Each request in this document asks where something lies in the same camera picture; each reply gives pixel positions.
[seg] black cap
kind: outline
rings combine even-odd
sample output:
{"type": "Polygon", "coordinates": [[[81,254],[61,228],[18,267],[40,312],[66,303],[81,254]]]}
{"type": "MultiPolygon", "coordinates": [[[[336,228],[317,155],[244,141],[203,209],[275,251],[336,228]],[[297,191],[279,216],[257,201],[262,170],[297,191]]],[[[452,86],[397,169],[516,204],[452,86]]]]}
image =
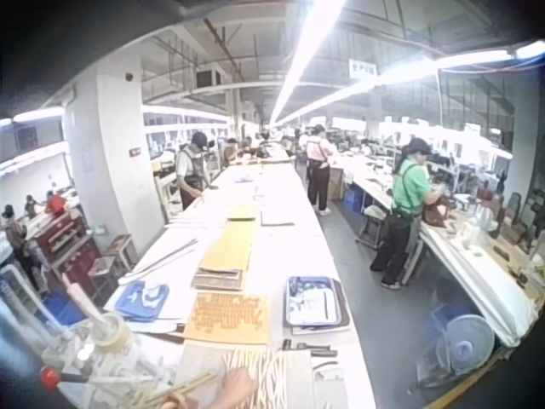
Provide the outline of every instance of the black cap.
{"type": "Polygon", "coordinates": [[[422,138],[415,138],[407,145],[407,153],[421,153],[422,155],[429,155],[432,152],[432,148],[422,138]]]}
{"type": "Polygon", "coordinates": [[[314,125],[314,134],[317,135],[320,132],[325,132],[325,128],[322,124],[314,125]]]}
{"type": "Polygon", "coordinates": [[[200,149],[203,149],[208,145],[208,138],[203,132],[197,131],[193,134],[191,143],[197,145],[200,149]]]}
{"type": "Polygon", "coordinates": [[[6,219],[9,219],[13,215],[14,215],[14,207],[11,204],[6,204],[3,208],[2,216],[4,216],[6,219]]]}

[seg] long white table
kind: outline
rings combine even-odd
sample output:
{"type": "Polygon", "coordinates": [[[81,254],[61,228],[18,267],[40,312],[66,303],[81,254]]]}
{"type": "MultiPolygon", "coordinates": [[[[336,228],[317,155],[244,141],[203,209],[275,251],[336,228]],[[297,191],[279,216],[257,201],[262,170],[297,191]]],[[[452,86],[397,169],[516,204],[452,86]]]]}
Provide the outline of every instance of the long white table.
{"type": "MultiPolygon", "coordinates": [[[[217,239],[227,215],[236,206],[248,203],[255,193],[264,197],[262,205],[286,209],[295,225],[283,227],[258,226],[251,248],[250,265],[243,293],[267,294],[270,297],[270,338],[268,346],[278,349],[285,338],[294,342],[330,344],[339,351],[337,360],[343,368],[349,407],[354,409],[376,407],[369,375],[353,322],[346,331],[292,336],[284,327],[285,283],[291,275],[323,275],[339,279],[333,257],[318,224],[313,208],[291,164],[230,166],[214,182],[217,190],[207,190],[204,198],[196,201],[181,218],[165,229],[161,238],[142,257],[139,266],[157,260],[172,250],[197,238],[194,251],[143,278],[147,283],[168,284],[170,293],[159,315],[162,322],[185,322],[191,313],[197,294],[190,282],[200,260],[217,239]],[[238,182],[245,178],[247,182],[238,182]]],[[[123,292],[119,287],[105,306],[114,310],[115,302],[123,292]]],[[[150,353],[158,354],[161,345],[168,349],[167,361],[180,360],[183,346],[145,339],[150,353]]],[[[235,345],[212,345],[211,348],[234,349],[235,345]]]]}
{"type": "MultiPolygon", "coordinates": [[[[386,194],[386,189],[371,181],[377,175],[367,165],[367,158],[355,155],[341,157],[338,162],[347,170],[352,182],[369,194],[375,203],[385,210],[391,209],[392,198],[386,194]]],[[[507,347],[519,345],[538,318],[545,297],[543,289],[534,288],[529,282],[526,291],[523,291],[505,268],[488,256],[482,247],[476,245],[465,250],[458,238],[447,238],[440,230],[422,223],[420,239],[462,285],[503,344],[507,347]]],[[[412,260],[413,267],[419,256],[417,253],[412,260]]]]}

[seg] woman in green shirt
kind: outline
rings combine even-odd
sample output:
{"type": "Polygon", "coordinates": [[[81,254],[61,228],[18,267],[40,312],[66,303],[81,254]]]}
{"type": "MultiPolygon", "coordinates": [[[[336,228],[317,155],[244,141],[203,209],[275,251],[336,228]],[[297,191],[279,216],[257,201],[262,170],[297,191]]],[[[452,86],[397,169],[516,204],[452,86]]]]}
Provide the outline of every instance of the woman in green shirt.
{"type": "Polygon", "coordinates": [[[407,245],[411,235],[418,234],[423,205],[435,203],[443,194],[442,188],[431,190],[422,167],[430,153],[430,146],[415,138],[402,149],[393,170],[392,211],[385,220],[384,240],[370,265],[371,271],[384,272],[381,285],[391,290],[399,288],[398,278],[409,253],[407,245]]]}

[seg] black apron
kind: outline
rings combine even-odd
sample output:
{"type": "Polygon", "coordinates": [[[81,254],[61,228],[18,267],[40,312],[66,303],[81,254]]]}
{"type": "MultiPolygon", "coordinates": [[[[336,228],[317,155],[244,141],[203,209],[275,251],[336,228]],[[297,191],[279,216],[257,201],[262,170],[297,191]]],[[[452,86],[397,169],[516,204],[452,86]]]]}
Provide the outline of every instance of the black apron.
{"type": "MultiPolygon", "coordinates": [[[[194,189],[197,189],[199,192],[202,192],[204,190],[204,158],[202,156],[200,159],[192,158],[185,150],[180,152],[180,155],[182,154],[185,154],[189,158],[189,160],[191,160],[193,167],[193,172],[191,173],[191,175],[186,175],[184,177],[184,182],[187,183],[189,187],[192,187],[194,189]]],[[[189,205],[193,203],[193,200],[195,200],[195,198],[191,194],[189,194],[189,192],[186,192],[182,188],[180,188],[180,196],[183,210],[187,209],[189,205]]]]}

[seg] black pants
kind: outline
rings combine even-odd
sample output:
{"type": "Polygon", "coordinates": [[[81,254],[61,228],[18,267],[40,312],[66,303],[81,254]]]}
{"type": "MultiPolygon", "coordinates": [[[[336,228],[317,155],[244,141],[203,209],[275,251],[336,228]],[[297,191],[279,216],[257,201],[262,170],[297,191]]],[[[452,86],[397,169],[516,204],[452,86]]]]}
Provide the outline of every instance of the black pants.
{"type": "Polygon", "coordinates": [[[384,272],[384,284],[394,284],[403,271],[408,257],[405,248],[409,242],[410,224],[410,219],[397,215],[388,216],[384,222],[386,234],[370,266],[372,271],[384,272]]]}
{"type": "Polygon", "coordinates": [[[309,173],[308,181],[308,199],[312,206],[316,204],[316,199],[319,196],[319,210],[327,208],[327,188],[330,184],[330,167],[326,166],[323,169],[311,168],[307,170],[309,173]]]}
{"type": "Polygon", "coordinates": [[[32,265],[34,264],[32,262],[32,258],[30,256],[25,256],[23,249],[14,249],[14,257],[23,268],[26,277],[28,277],[28,279],[31,281],[34,290],[40,291],[40,287],[38,287],[34,274],[32,273],[32,265]]]}

